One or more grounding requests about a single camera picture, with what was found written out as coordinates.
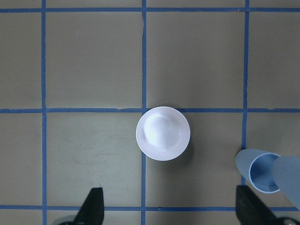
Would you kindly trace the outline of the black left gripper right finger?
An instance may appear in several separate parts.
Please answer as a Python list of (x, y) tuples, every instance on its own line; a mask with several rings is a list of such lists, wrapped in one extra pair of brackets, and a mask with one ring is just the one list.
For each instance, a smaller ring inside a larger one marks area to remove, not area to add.
[(291, 217), (276, 217), (248, 187), (238, 185), (235, 193), (235, 214), (242, 225), (298, 225)]

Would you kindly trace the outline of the blue cup near right arm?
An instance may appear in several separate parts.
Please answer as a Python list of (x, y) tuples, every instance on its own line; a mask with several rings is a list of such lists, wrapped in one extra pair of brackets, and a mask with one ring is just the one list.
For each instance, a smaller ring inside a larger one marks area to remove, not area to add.
[(277, 153), (259, 149), (244, 149), (235, 156), (235, 165), (240, 174), (256, 190), (273, 194), (279, 191), (271, 170), (274, 162), (281, 156)]

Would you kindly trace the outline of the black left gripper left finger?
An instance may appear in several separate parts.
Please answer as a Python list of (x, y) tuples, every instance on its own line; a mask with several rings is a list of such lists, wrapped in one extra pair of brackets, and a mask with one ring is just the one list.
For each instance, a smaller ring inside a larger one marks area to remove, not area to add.
[(104, 221), (104, 192), (102, 187), (90, 190), (73, 221), (63, 221), (57, 225), (102, 225)]

